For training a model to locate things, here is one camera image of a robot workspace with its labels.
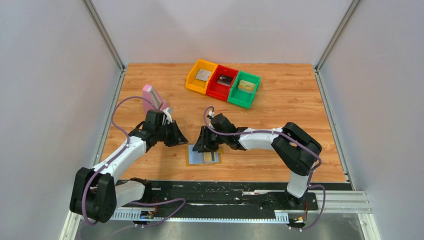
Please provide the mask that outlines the yellow leather card holder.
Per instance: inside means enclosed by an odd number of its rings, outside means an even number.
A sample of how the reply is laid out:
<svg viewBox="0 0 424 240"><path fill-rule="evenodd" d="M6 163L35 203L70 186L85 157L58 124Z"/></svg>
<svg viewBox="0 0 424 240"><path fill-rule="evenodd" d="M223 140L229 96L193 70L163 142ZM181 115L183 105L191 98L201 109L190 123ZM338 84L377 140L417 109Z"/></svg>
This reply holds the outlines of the yellow leather card holder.
<svg viewBox="0 0 424 240"><path fill-rule="evenodd" d="M188 145L186 148L186 165L212 165L220 164L222 162L222 149L215 152L198 152L193 151L194 145Z"/></svg>

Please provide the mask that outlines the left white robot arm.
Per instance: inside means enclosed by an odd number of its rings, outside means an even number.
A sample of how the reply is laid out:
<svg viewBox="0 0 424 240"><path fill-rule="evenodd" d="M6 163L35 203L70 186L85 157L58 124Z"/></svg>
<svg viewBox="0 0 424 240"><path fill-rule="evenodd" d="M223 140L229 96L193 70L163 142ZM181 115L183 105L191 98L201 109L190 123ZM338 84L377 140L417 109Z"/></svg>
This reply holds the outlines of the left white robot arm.
<svg viewBox="0 0 424 240"><path fill-rule="evenodd" d="M129 132L126 141L104 161L92 168L80 168L74 179L69 210L85 220L106 223L116 208L141 200L147 183L134 178L117 185L121 175L157 143L167 147L185 145L188 140L170 114L150 109L145 120Z"/></svg>

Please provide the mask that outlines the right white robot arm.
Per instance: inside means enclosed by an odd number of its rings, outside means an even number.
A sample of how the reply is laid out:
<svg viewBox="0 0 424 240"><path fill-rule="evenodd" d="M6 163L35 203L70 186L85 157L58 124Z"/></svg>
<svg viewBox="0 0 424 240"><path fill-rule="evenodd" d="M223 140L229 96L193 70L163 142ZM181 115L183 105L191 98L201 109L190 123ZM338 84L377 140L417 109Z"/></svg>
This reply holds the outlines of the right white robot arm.
<svg viewBox="0 0 424 240"><path fill-rule="evenodd" d="M319 161L321 144L293 122L273 129L236 127L223 114L210 118L201 128L192 151L216 152L225 144L233 150L275 151L290 170L286 191L300 199L307 192L314 165Z"/></svg>

